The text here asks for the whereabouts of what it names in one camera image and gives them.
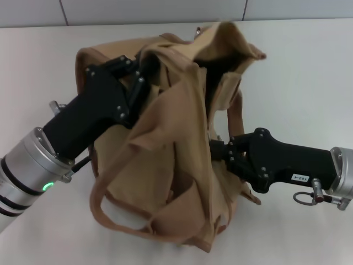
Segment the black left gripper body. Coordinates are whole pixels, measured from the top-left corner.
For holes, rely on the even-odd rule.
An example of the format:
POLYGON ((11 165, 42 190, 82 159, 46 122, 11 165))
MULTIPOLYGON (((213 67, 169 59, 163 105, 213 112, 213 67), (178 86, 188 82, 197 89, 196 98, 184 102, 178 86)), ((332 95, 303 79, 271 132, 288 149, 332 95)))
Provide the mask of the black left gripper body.
POLYGON ((68 160, 74 160, 108 128, 122 125, 125 86, 106 72, 106 63, 88 66, 84 77, 83 91, 43 127, 54 152, 68 160))

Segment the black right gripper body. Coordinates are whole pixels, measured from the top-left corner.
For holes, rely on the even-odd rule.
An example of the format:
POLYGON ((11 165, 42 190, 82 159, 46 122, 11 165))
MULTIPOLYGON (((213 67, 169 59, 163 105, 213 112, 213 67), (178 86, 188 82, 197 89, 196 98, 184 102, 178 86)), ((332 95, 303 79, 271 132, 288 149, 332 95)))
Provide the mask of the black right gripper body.
POLYGON ((258 193, 277 182, 311 187, 315 178, 327 190, 338 175, 330 151, 286 144, 264 128, 238 136, 237 151, 245 153, 237 176, 258 193))

